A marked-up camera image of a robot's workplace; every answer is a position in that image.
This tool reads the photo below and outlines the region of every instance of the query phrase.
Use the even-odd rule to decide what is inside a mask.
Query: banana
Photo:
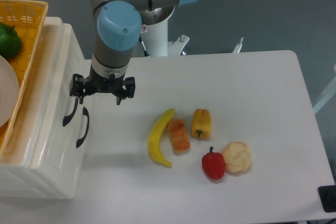
[[[175,109],[166,110],[162,116],[157,120],[148,138],[148,152],[155,163],[163,165],[167,168],[172,167],[172,163],[165,159],[160,150],[160,140],[163,131],[166,129],[169,121],[173,118]]]

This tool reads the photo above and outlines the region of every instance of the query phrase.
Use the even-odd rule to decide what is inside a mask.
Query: green bell pepper
[[[22,48],[22,41],[14,27],[0,22],[0,55],[4,58],[17,54]]]

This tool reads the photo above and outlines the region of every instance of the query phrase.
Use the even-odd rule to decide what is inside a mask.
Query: wicker basket
[[[0,0],[0,22],[15,26],[23,44],[19,54],[8,59],[17,75],[20,90],[12,116],[7,123],[0,127],[0,158],[13,131],[47,11],[48,3],[46,2]]]

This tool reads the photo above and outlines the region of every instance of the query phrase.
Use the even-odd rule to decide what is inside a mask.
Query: toy food
[[[212,152],[213,147],[210,147],[210,152],[202,158],[203,169],[209,178],[218,180],[224,176],[225,162],[221,153]]]
[[[202,140],[211,135],[211,116],[209,110],[197,109],[191,124],[191,136]]]
[[[167,168],[172,167],[172,163],[165,159],[160,150],[160,140],[163,131],[166,129],[169,121],[173,118],[175,109],[166,110],[156,121],[148,138],[148,152],[152,161]]]
[[[17,36],[14,26],[0,22],[0,55],[5,59],[17,54],[22,48],[22,41]]]
[[[168,124],[168,133],[174,152],[189,150],[190,142],[182,119],[173,119]]]
[[[247,170],[252,162],[250,147],[244,142],[230,142],[222,151],[226,164],[226,171],[229,173],[243,172]]]

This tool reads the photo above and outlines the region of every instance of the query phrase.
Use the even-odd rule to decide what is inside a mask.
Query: pepper stem
[[[198,137],[200,137],[201,134],[203,134],[203,131],[201,131],[201,130],[196,130],[196,132],[198,133]]]

